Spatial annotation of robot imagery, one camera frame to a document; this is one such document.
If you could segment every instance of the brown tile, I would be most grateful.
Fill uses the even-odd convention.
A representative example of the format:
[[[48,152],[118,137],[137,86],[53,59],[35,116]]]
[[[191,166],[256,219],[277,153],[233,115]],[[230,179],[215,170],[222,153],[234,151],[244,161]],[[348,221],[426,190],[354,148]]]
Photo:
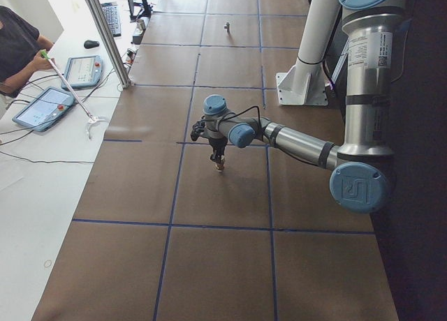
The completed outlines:
[[[199,45],[204,15],[154,13],[142,43]]]
[[[263,47],[299,47],[306,17],[262,16]]]
[[[298,49],[270,49],[262,51],[264,87],[277,88],[277,73],[288,72],[295,65]]]
[[[397,321],[376,239],[276,232],[279,320]]]
[[[207,0],[157,0],[155,12],[204,13]]]
[[[265,149],[227,146],[225,170],[214,169],[208,145],[187,145],[174,222],[269,227]]]
[[[268,232],[173,228],[157,321],[271,321]]]
[[[104,142],[74,218],[169,223],[179,144]]]
[[[261,88],[261,53],[256,47],[202,47],[196,85]]]
[[[242,112],[251,106],[258,106],[260,115],[264,115],[263,92],[260,89],[211,89],[198,87],[194,89],[191,113],[189,115],[188,134],[191,132],[192,126],[203,116],[203,101],[212,94],[219,94],[220,96],[223,96],[227,102],[228,109],[236,113]],[[257,116],[258,114],[256,110],[249,110],[247,113],[241,115],[241,117]],[[197,142],[208,143],[206,139],[201,137],[197,140]]]
[[[269,149],[274,227],[305,230],[372,231],[369,215],[339,206],[329,191],[331,171]]]
[[[199,47],[140,45],[129,77],[146,85],[191,86]]]
[[[342,145],[344,124],[337,108],[280,105],[276,90],[265,91],[265,115],[277,124]]]
[[[32,320],[152,319],[166,232],[72,222]]]
[[[261,15],[307,15],[308,0],[259,0]]]
[[[183,141],[191,91],[190,87],[129,87],[121,93],[104,138]]]
[[[226,23],[230,24],[230,33],[224,29]],[[258,16],[207,15],[202,45],[258,47]]]
[[[258,0],[209,0],[209,14],[258,14]]]

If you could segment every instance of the person's arm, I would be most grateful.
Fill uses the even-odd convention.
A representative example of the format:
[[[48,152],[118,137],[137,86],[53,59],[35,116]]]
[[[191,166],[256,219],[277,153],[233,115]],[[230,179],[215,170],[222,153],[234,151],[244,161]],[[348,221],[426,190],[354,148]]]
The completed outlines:
[[[54,45],[54,43],[46,38],[44,35],[39,35],[39,37],[37,37],[37,44],[39,44],[39,47],[47,51],[50,51],[50,49]]]
[[[30,61],[21,71],[6,78],[1,85],[1,90],[6,94],[21,89],[29,78],[39,70],[48,70],[52,68],[49,61],[42,57],[41,51],[36,53],[33,60]]]

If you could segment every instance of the person's hand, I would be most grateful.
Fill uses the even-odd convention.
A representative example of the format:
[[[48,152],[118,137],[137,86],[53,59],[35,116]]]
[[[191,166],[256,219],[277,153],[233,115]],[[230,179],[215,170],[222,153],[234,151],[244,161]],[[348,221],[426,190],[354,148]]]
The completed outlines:
[[[36,55],[31,61],[31,65],[33,66],[35,71],[48,70],[52,68],[50,62],[43,58],[41,51],[42,50],[37,51]]]

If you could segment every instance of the green tip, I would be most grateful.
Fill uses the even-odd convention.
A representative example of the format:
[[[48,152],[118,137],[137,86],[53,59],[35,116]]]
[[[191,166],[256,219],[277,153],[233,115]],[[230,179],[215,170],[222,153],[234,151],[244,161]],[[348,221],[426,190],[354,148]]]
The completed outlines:
[[[47,54],[47,52],[45,50],[41,50],[41,54],[42,54],[43,58],[45,58],[47,60],[50,59],[48,54]]]

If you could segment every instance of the black shirt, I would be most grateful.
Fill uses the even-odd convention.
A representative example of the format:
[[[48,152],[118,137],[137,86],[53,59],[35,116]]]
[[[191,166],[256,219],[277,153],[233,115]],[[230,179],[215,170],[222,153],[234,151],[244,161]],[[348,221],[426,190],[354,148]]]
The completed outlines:
[[[39,30],[15,14],[0,6],[0,82],[20,72],[36,55]]]

